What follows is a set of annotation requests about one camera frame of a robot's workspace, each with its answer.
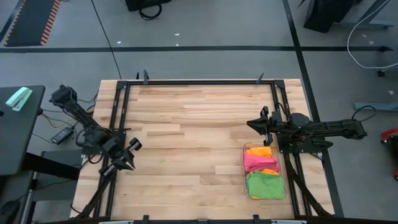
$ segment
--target white cable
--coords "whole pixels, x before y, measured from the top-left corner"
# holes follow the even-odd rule
[[[361,67],[363,68],[367,68],[367,69],[385,69],[385,68],[391,68],[394,67],[396,65],[398,65],[398,63],[392,64],[392,65],[388,65],[388,66],[384,66],[384,67],[367,67],[364,65],[361,65],[355,58],[354,56],[351,54],[351,52],[349,51],[349,40],[351,38],[351,35],[353,34],[354,30],[357,28],[357,26],[359,26],[363,21],[365,21],[366,19],[368,19],[369,17],[371,17],[373,14],[377,13],[378,10],[380,10],[383,6],[385,6],[390,0],[386,0],[383,4],[381,4],[381,6],[378,7],[378,9],[376,9],[374,12],[370,13],[368,16],[366,16],[363,20],[359,21],[355,26],[354,29],[349,33],[348,36],[348,40],[347,40],[347,51],[349,53],[349,55],[354,59],[354,61]]]

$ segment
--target teal object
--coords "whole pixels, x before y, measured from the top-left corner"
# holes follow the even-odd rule
[[[279,175],[254,171],[246,177],[246,187],[249,196],[272,200],[285,198],[284,180]]]
[[[13,111],[20,111],[25,105],[26,101],[29,99],[32,92],[32,90],[26,87],[21,87],[6,101],[6,105],[12,106]]]

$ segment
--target orange cloth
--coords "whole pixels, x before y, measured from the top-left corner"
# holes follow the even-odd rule
[[[272,175],[279,175],[278,172],[272,170],[272,169],[263,169],[261,172],[265,173],[265,174],[272,174]]]
[[[246,151],[250,155],[272,158],[270,147],[252,147]]]

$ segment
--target wooden tabletop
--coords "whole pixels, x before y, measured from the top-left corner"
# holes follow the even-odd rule
[[[101,82],[94,112],[94,119],[107,128],[116,82]],[[308,116],[300,80],[285,80],[285,85],[291,112]],[[265,85],[131,87],[125,122],[125,128],[131,130],[127,131],[126,143],[136,137],[143,147],[134,153],[136,170],[118,172],[111,218],[251,219],[253,214],[293,218],[284,159],[276,142],[271,147],[282,168],[285,199],[251,200],[246,196],[243,145],[261,145],[264,139],[246,121],[258,118],[263,106],[270,112],[274,109],[271,88]],[[308,189],[325,210],[333,213],[321,161],[309,154],[301,154],[301,160]],[[100,167],[101,163],[87,164],[82,169],[73,201],[75,209],[82,210],[96,191]],[[301,194],[296,190],[303,214]],[[102,214],[105,206],[103,200]]]

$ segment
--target green cloth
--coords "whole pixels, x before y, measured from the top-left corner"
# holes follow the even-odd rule
[[[260,199],[284,199],[284,180],[279,175],[265,174],[254,171],[246,177],[249,196]]]

